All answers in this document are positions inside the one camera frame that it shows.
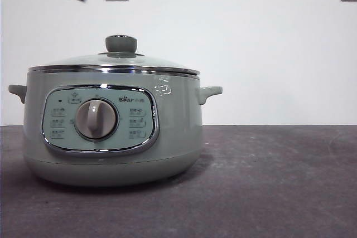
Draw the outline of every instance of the lid handle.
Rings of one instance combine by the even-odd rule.
[[[105,46],[109,52],[130,52],[135,53],[137,40],[126,35],[108,36],[105,39]]]

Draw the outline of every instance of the gray knob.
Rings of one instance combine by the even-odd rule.
[[[90,139],[100,139],[111,133],[117,122],[113,107],[104,100],[89,100],[76,113],[77,130]]]
[[[105,39],[105,46],[109,52],[131,52],[135,53],[137,40],[131,36],[115,35]]]

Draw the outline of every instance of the pot handle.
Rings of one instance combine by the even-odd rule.
[[[208,97],[222,94],[222,92],[223,88],[221,86],[207,86],[205,88],[199,88],[199,104],[205,104]]]
[[[9,85],[9,92],[20,97],[21,102],[25,103],[27,86]]]

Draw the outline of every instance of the gray floor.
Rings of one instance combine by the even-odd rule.
[[[186,173],[123,188],[35,178],[1,128],[1,237],[357,237],[357,126],[204,127]]]

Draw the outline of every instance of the control dial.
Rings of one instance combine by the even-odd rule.
[[[110,134],[116,123],[116,111],[104,100],[86,101],[76,112],[76,129],[90,139],[100,139]]]

